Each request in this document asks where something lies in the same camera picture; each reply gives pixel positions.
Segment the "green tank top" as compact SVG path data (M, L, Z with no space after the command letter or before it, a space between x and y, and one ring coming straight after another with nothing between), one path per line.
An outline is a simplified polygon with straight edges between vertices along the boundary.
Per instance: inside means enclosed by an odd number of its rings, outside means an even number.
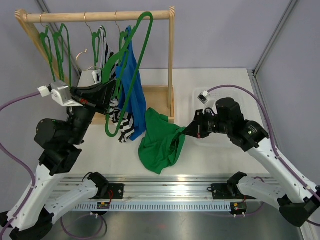
M159 175L174 166L183 149L186 135L184 127L169 122L169 117L149 108L145 112L146 133L138 148L143 166Z

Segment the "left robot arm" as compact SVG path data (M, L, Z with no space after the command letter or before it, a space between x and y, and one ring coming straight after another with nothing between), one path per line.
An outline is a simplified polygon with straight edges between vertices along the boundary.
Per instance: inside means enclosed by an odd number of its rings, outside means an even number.
M81 154L79 145L84 142L95 114L107 114L115 89L115 80L88 87L72 87L58 80L38 88L39 95L51 96L66 107L68 117L65 121L45 118L36 127L34 141L43 149L36 171L18 203L0 215L2 228L12 229L11 239L43 239L75 206L92 198L103 199L108 194L109 181L93 172L75 189L49 201L55 187Z

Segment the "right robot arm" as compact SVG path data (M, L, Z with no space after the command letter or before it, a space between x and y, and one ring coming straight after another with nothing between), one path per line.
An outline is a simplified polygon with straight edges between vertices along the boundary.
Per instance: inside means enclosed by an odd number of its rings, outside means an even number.
M320 187L280 155L267 131L259 123L245 119L233 98L219 99L215 106L216 114L211 114L210 109L197 110L183 134L197 139L210 134L227 135L232 144L255 158L279 184L271 186L237 172L226 183L228 195L262 201L279 210L291 225L301 227L320 207Z

